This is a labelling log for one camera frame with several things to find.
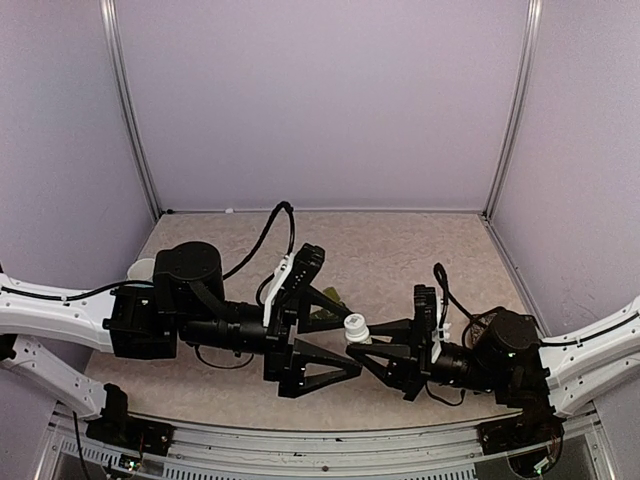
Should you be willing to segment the green weekly pill organizer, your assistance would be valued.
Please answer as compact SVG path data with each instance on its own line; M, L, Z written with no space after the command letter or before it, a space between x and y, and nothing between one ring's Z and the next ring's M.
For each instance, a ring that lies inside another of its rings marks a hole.
M334 320L344 318L349 313L349 309L342 300L337 289L333 286L327 287L321 291L316 291L313 299L314 308L310 316L312 320Z

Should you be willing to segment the white pill bottle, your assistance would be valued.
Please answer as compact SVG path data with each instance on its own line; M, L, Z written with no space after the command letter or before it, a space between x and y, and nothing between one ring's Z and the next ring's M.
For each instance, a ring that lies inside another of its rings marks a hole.
M351 344L371 344L372 339L368 330L357 333L346 332L345 337Z

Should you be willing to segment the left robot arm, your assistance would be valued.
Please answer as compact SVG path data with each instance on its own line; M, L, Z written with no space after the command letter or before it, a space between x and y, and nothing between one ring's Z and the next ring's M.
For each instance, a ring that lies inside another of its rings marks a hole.
M160 252L148 281L123 281L93 291L27 285L1 280L1 365L30 378L79 417L98 420L121 445L140 434L117 386L85 377L43 347L62 340L133 360L167 360L180 343L236 355L262 356L264 377L284 398L297 398L359 376L360 365L291 333L311 333L313 306L339 318L348 310L312 283L325 259L322 248L305 244L286 255L259 305L225 297L219 251L187 242Z

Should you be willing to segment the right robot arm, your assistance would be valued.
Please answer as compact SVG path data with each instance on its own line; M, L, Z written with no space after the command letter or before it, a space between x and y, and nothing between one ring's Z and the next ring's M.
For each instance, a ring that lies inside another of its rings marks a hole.
M414 320L371 327L378 336L353 343L347 354L386 386L414 400L428 383L488 392L497 403L523 413L511 433L535 442L551 424L623 383L639 370L639 302L564 336L539 337L533 317L503 307L488 311L488 324L472 347L430 338L433 309Z

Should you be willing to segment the black floral square plate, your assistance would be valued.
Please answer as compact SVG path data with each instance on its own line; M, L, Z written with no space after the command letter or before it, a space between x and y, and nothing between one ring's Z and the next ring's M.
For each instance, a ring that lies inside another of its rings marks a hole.
M496 313L493 311L485 312L482 315L475 315L464 329L463 340L465 345L469 347L474 346L495 316Z

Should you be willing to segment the light blue mug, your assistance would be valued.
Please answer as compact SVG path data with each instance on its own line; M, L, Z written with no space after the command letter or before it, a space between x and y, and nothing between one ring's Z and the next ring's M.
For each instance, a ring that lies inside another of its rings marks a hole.
M136 260L127 270L126 279L132 281L151 281L155 268L154 258Z

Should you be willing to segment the front aluminium rail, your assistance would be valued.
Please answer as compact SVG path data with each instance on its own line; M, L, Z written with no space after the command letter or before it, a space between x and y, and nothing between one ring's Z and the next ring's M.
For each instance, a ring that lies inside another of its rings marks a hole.
M38 479L612 479L592 416L561 439L486 454L472 423L372 431L293 432L179 422L166 455L77 435L55 418Z

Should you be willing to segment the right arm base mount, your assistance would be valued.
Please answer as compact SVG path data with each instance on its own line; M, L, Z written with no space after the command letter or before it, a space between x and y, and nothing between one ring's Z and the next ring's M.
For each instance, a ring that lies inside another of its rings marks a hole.
M524 411L519 415L482 422L477 426L484 455L546 443L564 434L564 420L551 413Z

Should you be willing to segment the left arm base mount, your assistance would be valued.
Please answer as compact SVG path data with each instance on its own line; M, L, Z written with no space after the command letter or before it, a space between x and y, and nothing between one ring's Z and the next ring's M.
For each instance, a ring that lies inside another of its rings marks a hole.
M174 432L175 427L169 423L125 415L89 421L86 436L111 446L165 457Z

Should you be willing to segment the right aluminium frame post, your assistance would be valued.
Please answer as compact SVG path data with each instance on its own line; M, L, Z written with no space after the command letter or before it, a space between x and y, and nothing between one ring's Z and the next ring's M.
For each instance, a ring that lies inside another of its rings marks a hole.
M487 223L491 223L495 217L512 162L513 151L525 110L529 80L535 60L542 9L543 2L541 0L530 0L527 3L526 22L514 92L507 117L506 129L499 150L498 163L483 210L483 218Z

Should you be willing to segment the aluminium frame post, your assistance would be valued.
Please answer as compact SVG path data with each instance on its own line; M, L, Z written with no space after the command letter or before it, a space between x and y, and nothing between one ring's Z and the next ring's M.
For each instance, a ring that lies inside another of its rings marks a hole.
M483 218L487 223L491 223L495 217L512 162L513 151L525 110L529 80L535 60L542 9L543 2L541 0L530 0L527 3L526 22L514 92L507 117L506 129L499 150L498 163L483 210Z
M133 162L150 215L153 221L157 222L163 214L163 209L151 169L146 158L146 152L139 130L133 97L128 82L124 50L119 31L116 2L113 0L102 0L99 4L116 85L116 92L125 125L126 135L133 155Z

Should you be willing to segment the left aluminium frame post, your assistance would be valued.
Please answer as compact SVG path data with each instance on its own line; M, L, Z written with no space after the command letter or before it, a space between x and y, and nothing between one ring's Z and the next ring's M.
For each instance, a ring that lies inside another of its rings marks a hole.
M157 222L163 214L163 209L151 169L146 158L146 152L139 130L133 97L128 82L124 50L119 31L116 2L113 0L102 0L99 4L116 85L116 92L125 125L126 135L133 155L133 162L150 215L153 221Z

